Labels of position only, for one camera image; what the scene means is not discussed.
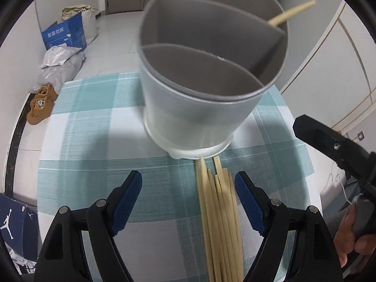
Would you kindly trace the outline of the person right hand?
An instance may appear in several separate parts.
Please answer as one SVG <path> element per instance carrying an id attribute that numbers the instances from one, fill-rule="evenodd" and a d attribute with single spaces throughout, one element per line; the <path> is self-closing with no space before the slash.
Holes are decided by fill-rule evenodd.
<path id="1" fill-rule="evenodd" d="M 347 263 L 347 255 L 356 251 L 363 255 L 362 261 L 358 263 L 354 272 L 361 272 L 366 266 L 371 255 L 375 251 L 375 234 L 364 235 L 356 240 L 353 233 L 353 225 L 356 221 L 356 206 L 354 204 L 347 208 L 346 215 L 342 218 L 339 228 L 334 237 L 334 244 L 338 254 L 341 267 Z"/>

